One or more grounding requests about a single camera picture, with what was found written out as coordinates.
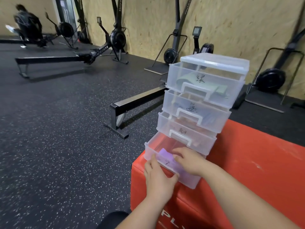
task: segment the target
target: drawer handle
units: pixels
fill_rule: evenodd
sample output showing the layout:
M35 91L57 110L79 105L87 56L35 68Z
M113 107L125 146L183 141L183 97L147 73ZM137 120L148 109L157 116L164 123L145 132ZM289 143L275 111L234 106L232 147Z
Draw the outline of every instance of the drawer handle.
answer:
M206 89L206 88L203 88L203 87L198 87L196 85L193 85L193 84L190 84L190 83L187 83L187 82L183 82L181 92L182 93L185 92L185 88L187 88L187 87L198 90L198 91L201 91L201 92L205 92L206 96L203 98L205 101L208 101L210 99L211 95L213 94L213 92L215 91L215 90Z
M197 119L198 119L198 123L197 123L197 124L198 124L198 125L201 124L201 122L202 122L202 116L197 115L197 114L194 114L194 113L191 113L191 112L186 111L186 110L184 110L184 109L182 109L182 108L178 108L178 109L177 109L176 116L179 116L179 113L180 113L180 112L183 112L183 113L185 113L186 115L189 115L189 116L191 116L191 117L197 118Z
M191 146L191 144L192 144L192 139L190 139L189 137L187 137L187 136L183 136L183 135L181 135L180 133L178 133L178 132L176 132L176 131L174 131L174 130L170 130L170 133L169 133L169 136L170 136L170 138L172 137L172 134L175 134L176 136L178 136L178 137L180 137L181 139L184 139L184 140L186 140L188 143L187 143L187 146Z

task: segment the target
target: right hand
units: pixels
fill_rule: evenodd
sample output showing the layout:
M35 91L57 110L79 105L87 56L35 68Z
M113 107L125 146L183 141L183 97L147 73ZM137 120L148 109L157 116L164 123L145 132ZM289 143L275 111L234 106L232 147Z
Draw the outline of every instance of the right hand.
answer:
M186 172L192 175L202 176L205 166L211 163L199 153L187 147L175 148L172 150L172 153L174 154L175 161L182 165Z

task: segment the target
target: plywood wall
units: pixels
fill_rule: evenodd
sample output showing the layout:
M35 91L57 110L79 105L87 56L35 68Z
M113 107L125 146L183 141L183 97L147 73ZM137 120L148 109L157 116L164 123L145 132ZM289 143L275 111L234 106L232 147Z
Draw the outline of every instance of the plywood wall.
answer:
M47 11L50 19L57 22L52 0L0 0L0 35L13 35L13 33L5 28L5 25L16 26L13 18L13 15L17 12L15 8L16 4L24 5L29 12L39 17L44 33L55 32L54 25L44 15L45 11Z
M214 53L250 60L249 83L270 47L284 47L291 37L303 0L192 0L182 33L189 36L181 55L193 52L193 27L202 26L200 45L213 43ZM186 0L180 0L182 12ZM102 45L105 36L96 23L102 17L105 28L111 32L114 14L111 0L83 0L89 34L92 42ZM130 54L154 59L172 33L175 25L175 0L123 0L123 26L127 27L127 50ZM300 48L304 49L304 40ZM171 47L172 40L166 48ZM279 53L271 54L266 66L271 67ZM295 68L292 59L287 70L288 78ZM290 96L304 99L305 63L293 83Z

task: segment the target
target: plastic storage drawer unit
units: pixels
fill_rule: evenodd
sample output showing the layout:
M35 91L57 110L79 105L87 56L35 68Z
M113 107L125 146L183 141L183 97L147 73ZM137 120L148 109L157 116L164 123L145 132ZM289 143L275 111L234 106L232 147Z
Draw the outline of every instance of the plastic storage drawer unit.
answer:
M189 93L173 90L165 91L163 111L176 117L185 117L196 122L197 126L220 133L231 112L228 108L219 107L203 101L203 98Z
M191 189L195 189L200 177L187 173L182 166L174 160L173 154L170 153L173 149L179 147L183 147L181 142L158 132L149 142L145 143L144 158L148 161L155 153L157 161L162 166L173 173L179 173L179 182Z
M159 112L157 130L166 136L180 141L203 155L208 155L217 133L208 131L184 117L177 118L167 112Z
M180 60L170 64L167 88L202 96L204 101L225 108L233 106L249 71L248 60L209 53Z

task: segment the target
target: drawer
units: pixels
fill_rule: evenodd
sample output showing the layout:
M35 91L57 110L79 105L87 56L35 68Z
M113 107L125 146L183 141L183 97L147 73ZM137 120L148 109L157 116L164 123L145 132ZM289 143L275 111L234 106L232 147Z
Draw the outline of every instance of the drawer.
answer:
M157 130L166 136L180 141L203 155L208 155L217 133L206 130L196 125L195 122L185 117L175 117L167 112L159 112Z
M203 98L189 93L174 90L165 91L163 111L176 117L185 117L196 122L197 126L220 133L231 112L228 108L219 107Z
M179 182L191 189L195 189L200 177L187 173L182 166L174 160L173 154L170 153L173 149L179 147L184 147L184 144L158 132L149 142L145 143L144 158L150 160L151 156L156 154L157 161L163 167L173 173L179 173Z
M231 108L245 81L203 71L204 67L200 65L185 62L170 64L166 87L180 93L197 95L208 103Z

